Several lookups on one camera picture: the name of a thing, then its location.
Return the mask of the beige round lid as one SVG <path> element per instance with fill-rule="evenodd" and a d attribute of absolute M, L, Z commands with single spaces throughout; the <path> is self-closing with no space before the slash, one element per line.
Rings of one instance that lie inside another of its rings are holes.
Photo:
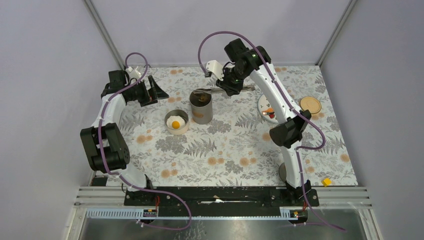
<path fill-rule="evenodd" d="M 322 110 L 321 102 L 312 96 L 303 97 L 299 101 L 299 106 L 303 111 L 309 111 L 311 115 L 317 115 Z"/>

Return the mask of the grey cylindrical lunch container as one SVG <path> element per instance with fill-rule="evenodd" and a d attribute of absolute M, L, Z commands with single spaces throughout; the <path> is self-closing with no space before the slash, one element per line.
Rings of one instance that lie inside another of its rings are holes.
<path fill-rule="evenodd" d="M 206 125 L 213 119 L 212 95 L 206 92 L 193 91 L 189 96 L 193 120 L 200 125 Z"/>

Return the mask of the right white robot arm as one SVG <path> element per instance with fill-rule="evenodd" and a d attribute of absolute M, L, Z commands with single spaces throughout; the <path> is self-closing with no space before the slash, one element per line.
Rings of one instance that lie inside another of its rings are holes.
<path fill-rule="evenodd" d="M 287 201 L 293 206 L 301 205 L 311 184 L 301 178 L 302 165 L 296 152 L 302 144 L 302 133 L 311 113 L 303 111 L 288 94 L 274 70 L 268 53 L 262 46 L 247 48 L 241 39 L 231 41 L 224 48 L 234 66 L 223 66 L 216 60 L 206 64 L 210 75 L 217 77 L 216 85 L 228 96 L 238 95 L 246 78 L 250 78 L 270 103 L 278 125 L 269 131 L 271 140 L 280 147 L 285 167 Z"/>

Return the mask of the metal food tongs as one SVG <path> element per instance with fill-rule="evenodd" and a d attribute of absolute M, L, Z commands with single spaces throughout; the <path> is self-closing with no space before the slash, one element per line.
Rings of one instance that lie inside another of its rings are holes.
<path fill-rule="evenodd" d="M 255 86 L 253 84 L 250 84 L 250 85 L 244 85 L 241 88 L 240 92 L 245 92 L 245 91 L 251 92 L 251 91 L 255 91 L 255 90 L 256 90 Z M 195 94 L 203 94 L 203 93 L 219 94 L 219 93 L 225 93 L 225 92 L 226 91 L 224 89 L 219 88 L 219 87 L 218 88 L 198 88 L 198 89 L 195 89 L 193 91 L 193 93 L 195 93 Z"/>

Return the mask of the toy fried egg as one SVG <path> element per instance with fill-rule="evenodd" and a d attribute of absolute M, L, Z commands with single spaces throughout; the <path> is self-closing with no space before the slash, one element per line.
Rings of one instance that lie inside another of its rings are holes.
<path fill-rule="evenodd" d="M 179 115 L 171 115 L 167 118 L 166 125 L 169 129 L 179 130 L 186 125 L 186 121 Z"/>

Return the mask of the grey lid with wooden knob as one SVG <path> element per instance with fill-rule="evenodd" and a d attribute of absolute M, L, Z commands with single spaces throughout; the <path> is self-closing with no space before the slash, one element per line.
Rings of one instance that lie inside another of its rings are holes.
<path fill-rule="evenodd" d="M 278 168 L 278 175 L 281 181 L 285 183 L 287 178 L 287 170 L 286 170 L 286 165 L 284 162 L 280 164 Z"/>

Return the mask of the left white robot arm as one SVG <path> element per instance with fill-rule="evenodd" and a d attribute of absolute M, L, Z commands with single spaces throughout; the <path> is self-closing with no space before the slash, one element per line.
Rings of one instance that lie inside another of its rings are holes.
<path fill-rule="evenodd" d="M 156 83 L 152 75 L 147 79 L 147 88 L 136 68 L 114 70 L 108 73 L 109 82 L 102 93 L 101 109 L 93 124 L 80 131 L 81 142 L 90 168 L 95 172 L 108 174 L 121 181 L 129 191 L 137 191 L 136 199 L 144 206 L 152 204 L 155 192 L 150 179 L 130 167 L 131 154 L 120 131 L 124 108 L 129 102 L 138 102 L 141 107 L 156 104 L 169 95 Z"/>

